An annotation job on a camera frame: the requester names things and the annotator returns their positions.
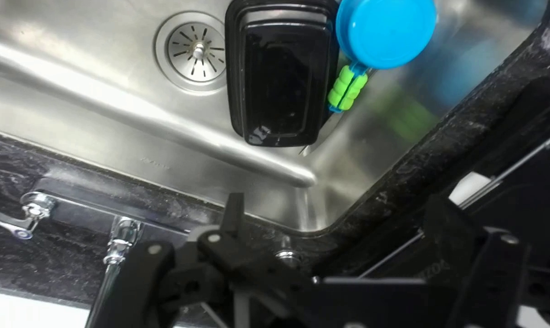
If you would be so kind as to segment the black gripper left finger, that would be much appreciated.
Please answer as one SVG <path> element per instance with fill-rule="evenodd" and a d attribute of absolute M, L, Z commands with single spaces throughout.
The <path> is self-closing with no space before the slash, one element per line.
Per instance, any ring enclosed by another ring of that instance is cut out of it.
<path fill-rule="evenodd" d="M 184 308 L 206 304 L 226 328 L 317 328 L 317 284 L 241 241 L 244 195 L 231 193 L 222 222 L 180 248 L 129 248 L 88 328 L 173 328 Z"/>

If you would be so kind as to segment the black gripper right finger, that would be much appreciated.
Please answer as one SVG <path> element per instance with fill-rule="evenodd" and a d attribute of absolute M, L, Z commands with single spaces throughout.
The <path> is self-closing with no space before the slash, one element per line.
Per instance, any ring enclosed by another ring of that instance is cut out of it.
<path fill-rule="evenodd" d="M 446 328 L 519 328 L 519 308 L 550 324 L 550 266 L 508 230 L 481 226 L 454 202 L 432 197 L 423 230 L 452 270 Z"/>

